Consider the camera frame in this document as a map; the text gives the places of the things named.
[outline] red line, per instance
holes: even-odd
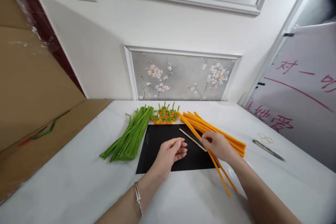
[[[308,73],[308,72],[301,72],[301,73],[315,75],[314,73]]]
[[[310,95],[308,95],[308,94],[302,92],[301,90],[296,89],[295,87],[289,86],[289,85],[287,85],[287,84],[285,84],[285,83],[283,83],[283,82],[277,81],[277,80],[273,80],[273,79],[270,79],[270,78],[267,78],[267,77],[264,77],[264,78],[265,78],[265,79],[268,79],[268,80],[271,80],[271,81],[274,81],[274,82],[278,82],[278,83],[280,83],[280,84],[282,84],[282,85],[285,85],[285,86],[290,87],[290,88],[292,88],[292,89],[294,89],[294,90],[296,90],[296,91],[299,91],[300,93],[302,93],[302,94],[304,94],[305,96],[309,97],[310,99],[316,101],[317,103],[319,103],[320,105],[322,105],[323,107],[325,107],[326,109],[328,109],[329,111],[331,111],[332,113],[334,113],[333,110],[331,110],[330,108],[328,108],[328,107],[327,107],[326,105],[324,105],[322,102],[316,100],[315,98],[313,98],[313,97],[311,97]]]

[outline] bangle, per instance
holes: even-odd
[[[141,204],[140,204],[141,197],[140,197],[140,193],[139,193],[139,189],[138,189],[138,182],[137,181],[134,182],[134,188],[135,188],[135,195],[136,195],[136,198],[137,198],[136,201],[139,204],[141,218],[142,218],[142,208],[141,208]]]

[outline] red writing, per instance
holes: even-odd
[[[275,124],[272,125],[271,128],[276,130],[277,132],[284,128],[293,129],[293,126],[289,124],[291,121],[292,119],[278,115],[278,118],[274,117],[272,119],[271,123],[275,122]]]
[[[250,103],[247,105],[247,107],[246,107],[246,108],[247,108],[248,110],[250,110],[250,108],[251,108],[252,104],[253,104],[253,100],[251,100],[251,101],[250,101]]]
[[[325,89],[327,86],[336,83],[336,80],[334,80],[333,78],[331,78],[329,75],[327,75],[326,77],[323,78],[323,80],[321,80],[321,82],[328,82],[327,85],[323,86],[322,89]],[[326,93],[330,93],[332,91],[336,90],[336,87],[334,89],[331,89],[329,91],[325,91]]]
[[[294,63],[288,63],[287,61],[282,61],[281,63],[282,63],[281,66],[279,66],[277,70],[280,68],[285,70],[285,67],[288,68],[287,71],[283,72],[282,74],[286,74],[293,66],[297,65],[297,61],[295,61]]]
[[[260,105],[256,110],[254,110],[255,111],[255,115],[257,115],[257,116],[259,116],[259,119],[261,120],[261,121],[263,121],[263,117],[269,117],[270,115],[269,115],[269,111],[270,110],[263,110],[262,109],[262,106]]]

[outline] white table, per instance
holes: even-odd
[[[142,175],[135,160],[108,163],[99,158],[128,124],[125,113],[155,101],[113,101],[74,139],[0,206],[0,223],[95,222]],[[303,223],[336,222],[336,173],[266,126],[236,104],[181,101],[180,111],[196,111],[209,123],[246,143],[246,161]],[[262,133],[269,147],[286,159],[270,155],[252,139]],[[216,169],[175,171],[155,194],[141,223],[252,223],[247,199],[227,183],[228,199]]]

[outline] black mat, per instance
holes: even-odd
[[[185,142],[188,144],[188,154],[183,159],[174,163],[171,168],[172,172],[215,168],[209,154],[197,146],[179,129],[182,129],[203,146],[185,124],[148,125],[136,171],[137,174],[146,173],[150,169],[163,142],[177,137],[185,139]]]

